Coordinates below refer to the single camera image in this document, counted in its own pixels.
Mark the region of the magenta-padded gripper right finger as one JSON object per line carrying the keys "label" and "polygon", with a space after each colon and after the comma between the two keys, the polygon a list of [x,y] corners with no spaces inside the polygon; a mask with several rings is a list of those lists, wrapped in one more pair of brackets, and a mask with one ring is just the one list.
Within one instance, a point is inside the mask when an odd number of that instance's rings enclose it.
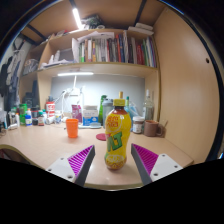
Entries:
{"label": "magenta-padded gripper right finger", "polygon": [[144,185],[155,182],[182,169],[167,154],[157,155],[137,144],[131,144],[131,154]]}

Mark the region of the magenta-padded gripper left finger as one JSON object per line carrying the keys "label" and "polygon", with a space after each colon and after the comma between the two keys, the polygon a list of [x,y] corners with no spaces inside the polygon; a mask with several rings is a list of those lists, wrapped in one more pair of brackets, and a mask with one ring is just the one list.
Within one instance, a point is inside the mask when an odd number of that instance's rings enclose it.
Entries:
{"label": "magenta-padded gripper left finger", "polygon": [[94,156],[95,146],[91,145],[68,158],[60,157],[47,168],[47,171],[76,185],[83,186]]}

